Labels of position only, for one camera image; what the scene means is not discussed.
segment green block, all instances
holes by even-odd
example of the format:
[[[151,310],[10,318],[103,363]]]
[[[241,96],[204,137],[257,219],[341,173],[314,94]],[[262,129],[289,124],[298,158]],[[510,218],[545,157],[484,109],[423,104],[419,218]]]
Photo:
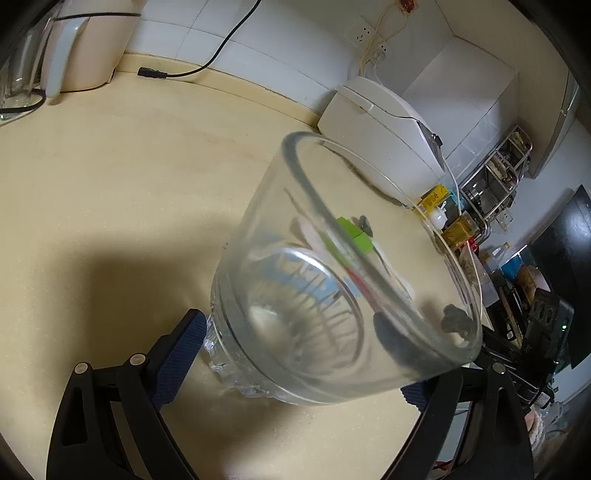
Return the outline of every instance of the green block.
[[[336,219],[337,223],[343,228],[345,233],[349,236],[355,246],[359,249],[363,255],[368,254],[374,249],[374,244],[367,233],[361,228],[356,226],[353,222],[347,220],[344,217]]]

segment electrical socket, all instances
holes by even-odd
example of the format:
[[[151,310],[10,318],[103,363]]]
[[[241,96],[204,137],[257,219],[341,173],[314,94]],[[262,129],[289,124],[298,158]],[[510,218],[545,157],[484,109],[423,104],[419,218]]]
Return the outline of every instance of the electrical socket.
[[[390,46],[386,42],[381,41],[374,48],[374,51],[371,52],[369,58],[372,61],[374,61],[375,63],[379,63],[379,62],[381,62],[381,61],[383,61],[383,60],[386,59],[386,56],[388,55],[389,48],[390,48]]]
[[[351,24],[348,30],[343,33],[346,38],[357,50],[365,51],[369,45],[369,40],[374,33],[374,28],[371,24],[363,17],[358,17],[357,20]],[[377,35],[374,41],[381,42],[382,37]]]

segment countertop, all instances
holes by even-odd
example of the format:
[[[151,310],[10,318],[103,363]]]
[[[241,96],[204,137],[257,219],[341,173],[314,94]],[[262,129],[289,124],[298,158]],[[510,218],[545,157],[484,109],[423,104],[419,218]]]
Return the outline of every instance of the countertop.
[[[129,73],[0,128],[0,432],[35,479],[73,367],[119,365],[188,308],[209,312],[282,137],[309,129]],[[244,398],[201,356],[162,414],[203,480],[379,479],[418,417],[398,390],[310,408]]]

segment blue gripper pad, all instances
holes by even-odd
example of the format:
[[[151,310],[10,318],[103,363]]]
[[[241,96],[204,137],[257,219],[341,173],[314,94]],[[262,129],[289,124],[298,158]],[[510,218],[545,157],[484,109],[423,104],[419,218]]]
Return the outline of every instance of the blue gripper pad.
[[[173,332],[160,337],[150,350],[147,374],[151,377],[151,400],[156,410],[177,396],[203,345],[206,330],[205,315],[197,309],[191,309]]]
[[[402,387],[400,391],[404,396],[404,400],[411,405],[418,408],[419,412],[423,413],[429,404],[429,397],[427,394],[427,382],[413,383]]]

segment bottle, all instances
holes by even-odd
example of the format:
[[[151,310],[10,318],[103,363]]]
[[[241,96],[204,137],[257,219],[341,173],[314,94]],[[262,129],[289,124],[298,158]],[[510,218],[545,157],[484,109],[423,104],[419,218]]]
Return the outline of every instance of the bottle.
[[[505,255],[505,252],[510,249],[509,243],[505,242],[504,244],[498,247],[492,247],[486,250],[480,258],[480,261],[488,268],[489,271],[493,271],[497,269],[501,264],[501,259]]]

